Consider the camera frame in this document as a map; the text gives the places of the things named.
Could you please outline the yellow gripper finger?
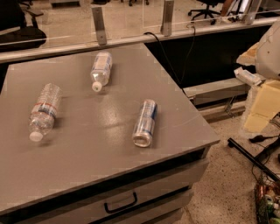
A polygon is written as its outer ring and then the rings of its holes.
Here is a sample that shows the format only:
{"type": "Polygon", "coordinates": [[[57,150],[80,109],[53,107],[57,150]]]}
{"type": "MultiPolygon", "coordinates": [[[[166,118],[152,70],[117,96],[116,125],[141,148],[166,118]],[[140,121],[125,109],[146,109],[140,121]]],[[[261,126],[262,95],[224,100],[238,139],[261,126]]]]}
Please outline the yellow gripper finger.
{"type": "Polygon", "coordinates": [[[257,47],[258,43],[252,45],[246,52],[242,53],[237,58],[236,62],[244,66],[253,66],[255,64],[257,47]]]}
{"type": "Polygon", "coordinates": [[[261,133],[279,112],[280,81],[266,80],[250,89],[242,127],[248,133],[261,133]]]}

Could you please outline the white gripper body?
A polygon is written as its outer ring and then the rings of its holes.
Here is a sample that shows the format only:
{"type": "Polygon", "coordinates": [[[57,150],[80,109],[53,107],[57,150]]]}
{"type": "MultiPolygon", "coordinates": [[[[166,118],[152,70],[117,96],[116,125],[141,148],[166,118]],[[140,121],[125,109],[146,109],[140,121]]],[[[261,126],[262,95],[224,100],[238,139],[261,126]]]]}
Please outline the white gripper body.
{"type": "Polygon", "coordinates": [[[250,86],[257,86],[262,83],[262,80],[260,77],[256,76],[255,74],[252,74],[251,72],[243,69],[242,67],[235,69],[234,75],[238,80],[240,80],[250,86]]]}

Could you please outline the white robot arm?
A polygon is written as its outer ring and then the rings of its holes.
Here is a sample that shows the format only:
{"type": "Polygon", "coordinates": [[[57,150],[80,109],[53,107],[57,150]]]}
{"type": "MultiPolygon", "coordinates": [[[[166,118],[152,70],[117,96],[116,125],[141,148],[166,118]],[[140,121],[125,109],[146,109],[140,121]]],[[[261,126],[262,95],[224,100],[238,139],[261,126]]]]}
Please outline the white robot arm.
{"type": "Polygon", "coordinates": [[[235,77],[250,86],[240,133],[251,137],[260,134],[280,112],[280,20],[240,55],[237,62],[255,66],[255,73],[241,66],[234,70],[235,77]]]}

